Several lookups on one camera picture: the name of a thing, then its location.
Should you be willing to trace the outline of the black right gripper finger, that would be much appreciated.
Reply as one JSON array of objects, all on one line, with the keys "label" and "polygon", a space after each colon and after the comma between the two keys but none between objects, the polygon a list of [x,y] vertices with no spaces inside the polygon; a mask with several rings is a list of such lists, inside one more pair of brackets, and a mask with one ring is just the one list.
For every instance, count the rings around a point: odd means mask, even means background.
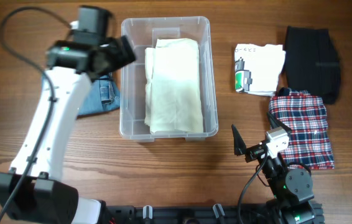
[{"label": "black right gripper finger", "polygon": [[246,145],[235,125],[231,125],[231,129],[233,132],[233,145],[234,145],[234,155],[235,156],[242,156],[246,153]]},{"label": "black right gripper finger", "polygon": [[287,133],[291,133],[292,129],[290,127],[288,127],[286,124],[284,124],[283,122],[281,122],[280,120],[278,120],[273,114],[271,114],[270,112],[266,113],[267,118],[270,122],[271,128],[275,129],[275,128],[282,128],[284,129]]}]

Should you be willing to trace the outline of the red navy plaid shirt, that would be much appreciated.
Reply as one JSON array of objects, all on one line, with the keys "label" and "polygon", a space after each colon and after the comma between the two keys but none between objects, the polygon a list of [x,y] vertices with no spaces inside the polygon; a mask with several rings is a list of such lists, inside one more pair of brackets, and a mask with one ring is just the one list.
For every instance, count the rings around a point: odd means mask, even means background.
[{"label": "red navy plaid shirt", "polygon": [[312,170],[335,168],[327,109],[321,97],[306,90],[281,88],[271,97],[269,112],[292,130],[289,146],[281,152],[286,163],[304,164]]}]

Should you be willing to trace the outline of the blue denim jeans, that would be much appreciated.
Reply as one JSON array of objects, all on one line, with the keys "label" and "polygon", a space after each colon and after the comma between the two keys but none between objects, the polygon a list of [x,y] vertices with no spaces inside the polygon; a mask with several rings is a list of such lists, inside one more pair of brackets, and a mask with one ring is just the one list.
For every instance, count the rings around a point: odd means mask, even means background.
[{"label": "blue denim jeans", "polygon": [[120,91],[112,73],[95,80],[91,90],[78,110],[79,116],[89,116],[117,110],[120,107]]}]

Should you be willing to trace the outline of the cream white cloth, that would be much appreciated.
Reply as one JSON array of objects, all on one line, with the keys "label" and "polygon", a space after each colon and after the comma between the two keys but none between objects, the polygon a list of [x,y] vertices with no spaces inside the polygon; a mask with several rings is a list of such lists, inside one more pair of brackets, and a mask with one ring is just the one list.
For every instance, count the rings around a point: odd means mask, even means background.
[{"label": "cream white cloth", "polygon": [[158,39],[145,49],[146,117],[152,134],[202,133],[200,54],[195,40]]}]

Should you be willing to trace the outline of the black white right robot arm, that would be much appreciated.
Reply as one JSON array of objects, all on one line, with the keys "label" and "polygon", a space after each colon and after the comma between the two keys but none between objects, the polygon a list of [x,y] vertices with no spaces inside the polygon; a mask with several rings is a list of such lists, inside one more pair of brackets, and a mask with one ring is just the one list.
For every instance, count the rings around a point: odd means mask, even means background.
[{"label": "black white right robot arm", "polygon": [[[238,223],[324,223],[322,204],[312,202],[313,180],[310,168],[299,162],[286,163],[281,152],[289,146],[292,129],[267,113],[271,130],[265,139],[247,147],[237,127],[231,126],[234,154],[244,156],[246,162],[258,161],[255,173],[248,180],[238,198]],[[264,205],[243,204],[248,187],[263,173],[274,198]]]}]

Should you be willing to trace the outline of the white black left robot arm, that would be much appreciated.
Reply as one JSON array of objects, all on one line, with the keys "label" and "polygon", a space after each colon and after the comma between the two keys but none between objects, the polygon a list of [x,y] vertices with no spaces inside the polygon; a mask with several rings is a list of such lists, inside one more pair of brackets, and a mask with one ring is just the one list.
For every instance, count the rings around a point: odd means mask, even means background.
[{"label": "white black left robot arm", "polygon": [[2,47],[37,69],[42,91],[22,147],[9,170],[0,172],[0,221],[114,223],[104,201],[80,197],[61,180],[67,142],[93,83],[136,59],[126,36],[107,35],[111,18],[106,9],[81,6],[77,27],[47,50],[44,67],[7,44],[2,20]]}]

